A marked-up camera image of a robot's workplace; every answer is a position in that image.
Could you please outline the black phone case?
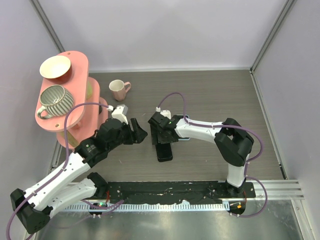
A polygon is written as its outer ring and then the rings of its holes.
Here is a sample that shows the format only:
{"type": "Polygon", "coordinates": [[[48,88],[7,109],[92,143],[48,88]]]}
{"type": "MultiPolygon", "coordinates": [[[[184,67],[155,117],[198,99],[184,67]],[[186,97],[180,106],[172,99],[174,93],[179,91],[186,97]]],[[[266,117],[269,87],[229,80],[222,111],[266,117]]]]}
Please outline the black phone case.
{"type": "Polygon", "coordinates": [[[162,162],[168,162],[173,160],[173,153],[170,143],[155,145],[157,160],[162,162]]]}

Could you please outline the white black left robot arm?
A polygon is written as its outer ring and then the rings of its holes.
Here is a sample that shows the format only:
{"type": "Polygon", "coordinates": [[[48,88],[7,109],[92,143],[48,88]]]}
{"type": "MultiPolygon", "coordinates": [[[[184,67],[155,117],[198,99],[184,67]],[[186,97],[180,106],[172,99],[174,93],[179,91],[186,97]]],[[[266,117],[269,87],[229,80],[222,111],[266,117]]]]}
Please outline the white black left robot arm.
{"type": "Polygon", "coordinates": [[[90,173],[76,186],[67,185],[106,159],[116,147],[140,144],[147,135],[135,118],[131,118],[131,123],[107,119],[93,136],[81,141],[68,159],[40,182],[26,190],[17,188],[10,194],[14,215],[32,235],[68,205],[91,197],[102,199],[108,184],[97,172],[90,173]]]}

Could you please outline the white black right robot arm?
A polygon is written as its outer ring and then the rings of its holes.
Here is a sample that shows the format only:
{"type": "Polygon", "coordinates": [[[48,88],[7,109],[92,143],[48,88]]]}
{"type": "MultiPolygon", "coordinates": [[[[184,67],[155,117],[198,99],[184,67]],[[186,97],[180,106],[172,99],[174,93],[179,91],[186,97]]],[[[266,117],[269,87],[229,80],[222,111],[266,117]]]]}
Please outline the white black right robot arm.
{"type": "Polygon", "coordinates": [[[155,112],[148,120],[151,142],[155,146],[157,160],[168,162],[173,159],[171,144],[182,139],[197,139],[217,146],[228,164],[225,181],[226,193],[233,198],[244,192],[245,165],[254,144],[253,138],[237,121],[227,118],[224,122],[191,120],[183,115],[173,115],[166,110],[155,112]]]}

